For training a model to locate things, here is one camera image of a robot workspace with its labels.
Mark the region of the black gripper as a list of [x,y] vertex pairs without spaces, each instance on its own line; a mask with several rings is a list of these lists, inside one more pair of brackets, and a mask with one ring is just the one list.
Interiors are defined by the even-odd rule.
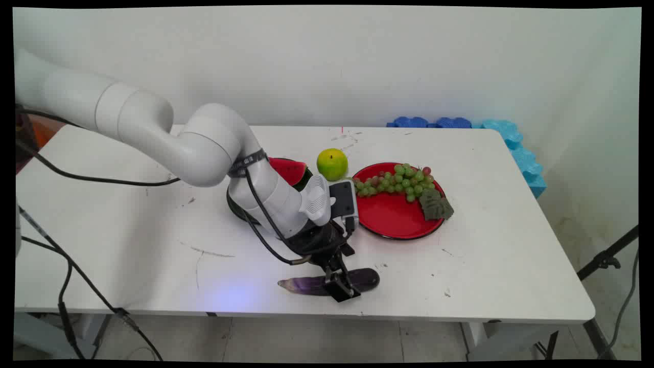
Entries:
[[299,256],[310,256],[309,263],[323,268],[324,288],[337,302],[347,301],[361,295],[350,279],[343,256],[355,254],[348,239],[357,227],[355,219],[343,220],[344,227],[334,220],[323,226],[309,227],[287,239],[289,249]]

